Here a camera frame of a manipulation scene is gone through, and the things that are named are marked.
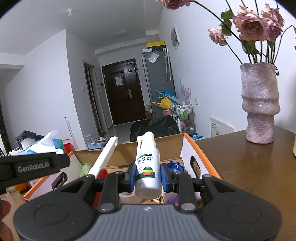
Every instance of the yellow bag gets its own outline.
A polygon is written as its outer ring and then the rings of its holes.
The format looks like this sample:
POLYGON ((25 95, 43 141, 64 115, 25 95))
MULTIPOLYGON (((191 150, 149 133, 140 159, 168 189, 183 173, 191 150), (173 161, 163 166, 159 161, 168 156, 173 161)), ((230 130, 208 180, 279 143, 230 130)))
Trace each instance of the yellow bag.
POLYGON ((157 102, 152 102, 152 103, 162 109, 170 109, 172 102, 169 100, 169 98, 165 96, 164 98, 160 97, 160 99, 161 99, 160 103, 157 103, 157 102))

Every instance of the refrigerator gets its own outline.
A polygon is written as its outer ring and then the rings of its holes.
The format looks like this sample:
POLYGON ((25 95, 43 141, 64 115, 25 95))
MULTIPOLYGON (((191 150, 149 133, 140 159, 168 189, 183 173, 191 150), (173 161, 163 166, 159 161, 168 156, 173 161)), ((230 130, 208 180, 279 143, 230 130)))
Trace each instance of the refrigerator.
POLYGON ((159 93, 155 92, 155 90, 170 90, 176 96, 173 77, 172 80, 170 80, 170 77, 168 75, 168 81, 166 81, 167 72, 165 67, 165 51, 163 50, 157 52, 159 54, 159 57, 154 63, 151 63, 148 60, 151 52, 142 53, 142 61, 148 86, 153 118, 164 116, 163 111, 159 107, 152 104, 153 99, 159 96, 159 93))

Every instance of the dried rose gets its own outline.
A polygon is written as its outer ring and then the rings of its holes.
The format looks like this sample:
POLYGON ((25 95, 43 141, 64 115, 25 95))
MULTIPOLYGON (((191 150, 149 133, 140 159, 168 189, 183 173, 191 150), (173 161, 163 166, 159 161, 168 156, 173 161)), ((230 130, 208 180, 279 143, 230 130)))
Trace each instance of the dried rose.
POLYGON ((241 39, 246 41, 264 41, 267 39, 266 27, 267 23, 264 19, 260 18, 253 10, 249 10, 244 6, 240 6, 242 12, 238 12, 234 16, 233 23, 238 28, 241 39))
POLYGON ((227 45, 225 41, 225 37, 222 34, 221 28, 209 28, 208 29, 210 39, 215 43, 219 45, 227 45))
POLYGON ((189 6, 190 2, 193 2, 194 0, 156 0, 161 1, 163 3, 163 5, 171 10, 176 10, 180 7, 185 6, 189 6))
POLYGON ((266 28, 267 40, 274 42, 282 32, 281 26, 269 18, 266 18, 265 20, 267 22, 267 28, 266 28))
POLYGON ((267 3, 265 5, 266 7, 261 11, 261 15, 265 18, 273 20, 282 27, 285 20, 283 19, 282 15, 280 15, 278 9, 271 8, 267 3))

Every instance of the green leaf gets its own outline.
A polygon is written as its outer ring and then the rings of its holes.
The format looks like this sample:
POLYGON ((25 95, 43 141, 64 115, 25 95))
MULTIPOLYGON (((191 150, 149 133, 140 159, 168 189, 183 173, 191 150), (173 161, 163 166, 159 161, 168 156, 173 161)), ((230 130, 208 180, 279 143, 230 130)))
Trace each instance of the green leaf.
POLYGON ((261 55, 261 53, 260 53, 257 49, 255 49, 255 50, 253 51, 253 54, 259 54, 259 55, 261 55))
POLYGON ((275 42, 267 41, 267 43, 273 51, 275 42))
POLYGON ((222 33, 226 36, 231 36, 231 32, 225 27, 225 25, 231 29, 232 22, 229 19, 225 19, 223 23, 220 23, 219 26, 222 27, 222 33))
POLYGON ((229 9, 228 11, 225 11, 225 12, 222 12, 222 13, 221 13, 221 18, 222 18, 222 19, 230 19, 230 18, 232 18, 232 17, 234 17, 234 14, 233 14, 233 12, 231 11, 231 9, 229 9))
POLYGON ((255 41, 243 41, 242 49, 246 54, 260 54, 260 52, 256 49, 255 41))

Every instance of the wooden table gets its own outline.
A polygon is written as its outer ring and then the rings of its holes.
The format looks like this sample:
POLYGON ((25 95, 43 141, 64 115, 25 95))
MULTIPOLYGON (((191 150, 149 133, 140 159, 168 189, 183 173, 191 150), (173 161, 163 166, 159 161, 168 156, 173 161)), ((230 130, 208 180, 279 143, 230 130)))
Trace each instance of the wooden table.
POLYGON ((246 131, 199 140, 196 143, 221 178, 275 204, 283 215, 276 241, 296 241, 295 134, 276 127, 275 141, 258 145, 246 131))
POLYGON ((0 198, 2 200, 9 201, 11 204, 10 213, 3 219, 3 221, 10 227, 14 241, 20 241, 20 238, 18 237, 15 228, 13 227, 13 215, 15 211, 19 208, 19 206, 25 203, 24 197, 23 195, 20 195, 19 192, 14 192, 12 194, 9 194, 7 192, 6 194, 1 195, 0 198))

